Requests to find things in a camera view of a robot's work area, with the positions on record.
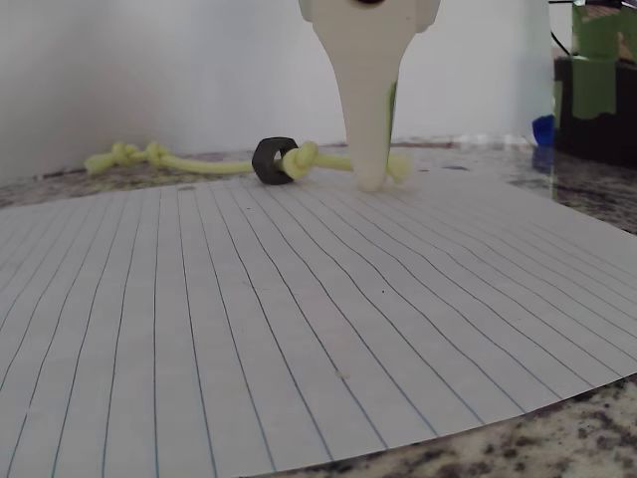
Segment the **green tape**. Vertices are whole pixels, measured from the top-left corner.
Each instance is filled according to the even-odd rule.
[[[553,85],[553,97],[555,98],[555,107],[553,110],[553,115],[555,116],[555,129],[559,129],[561,124],[561,99],[562,92],[564,90],[564,84],[562,82],[555,82]]]
[[[617,113],[615,62],[573,57],[573,116],[593,120]]]

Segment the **yellow rope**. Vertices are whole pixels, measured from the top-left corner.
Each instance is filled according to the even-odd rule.
[[[148,162],[156,167],[171,167],[187,172],[200,174],[241,174],[254,172],[250,161],[207,162],[184,159],[174,156],[170,149],[158,142],[152,142],[142,151],[133,144],[116,143],[110,152],[96,154],[88,158],[84,166],[90,175],[102,174],[111,167],[132,166],[140,162]],[[407,154],[390,154],[387,172],[394,182],[403,182],[409,177],[413,165],[411,156]],[[299,149],[288,152],[279,168],[292,179],[299,179],[310,173],[313,167],[325,167],[341,171],[352,171],[349,158],[330,156],[319,152],[316,143],[308,141]]]

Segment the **lined paper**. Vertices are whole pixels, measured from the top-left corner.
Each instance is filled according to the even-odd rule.
[[[233,477],[637,372],[637,241],[459,171],[0,211],[0,475]]]

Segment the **granite countertop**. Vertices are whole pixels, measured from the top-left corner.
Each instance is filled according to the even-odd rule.
[[[409,142],[419,170],[450,168],[497,177],[637,234],[637,171],[533,150],[525,144],[475,147]],[[324,148],[344,153],[342,146]],[[250,152],[205,160],[248,160]],[[224,176],[114,168],[89,178],[81,171],[0,185],[0,208]],[[637,375],[537,412],[476,430],[386,452],[285,472],[287,478],[637,478]]]

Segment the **black object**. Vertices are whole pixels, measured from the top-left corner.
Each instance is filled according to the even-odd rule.
[[[252,156],[252,167],[261,182],[271,186],[281,186],[294,181],[277,168],[275,156],[280,153],[281,158],[283,158],[288,152],[298,148],[297,142],[290,137],[267,137],[263,139]]]
[[[559,129],[555,149],[574,156],[637,169],[637,66],[618,62],[617,113],[595,119],[573,116],[573,65],[555,60],[555,80],[562,82]]]

